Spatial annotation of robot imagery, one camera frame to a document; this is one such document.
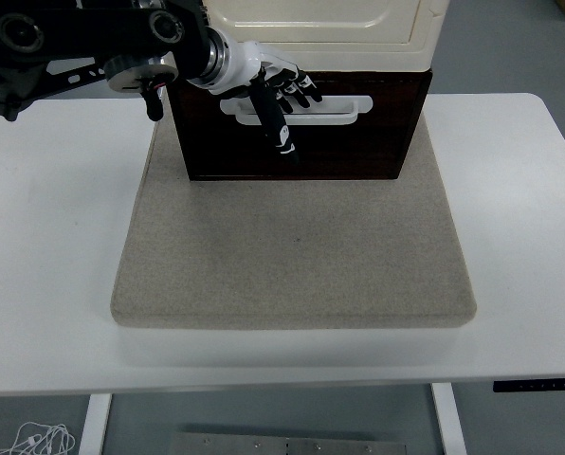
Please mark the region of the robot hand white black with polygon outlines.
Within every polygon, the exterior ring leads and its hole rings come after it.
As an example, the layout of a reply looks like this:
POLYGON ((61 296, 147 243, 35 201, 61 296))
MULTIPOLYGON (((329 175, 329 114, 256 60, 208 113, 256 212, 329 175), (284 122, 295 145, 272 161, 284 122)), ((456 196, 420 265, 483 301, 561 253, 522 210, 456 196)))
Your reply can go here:
POLYGON ((303 108, 322 101, 310 76, 275 47, 238 43, 214 28, 208 32, 216 60, 207 89, 221 99, 249 98, 270 144, 282 158, 298 163, 284 116, 293 112, 291 100, 303 108))

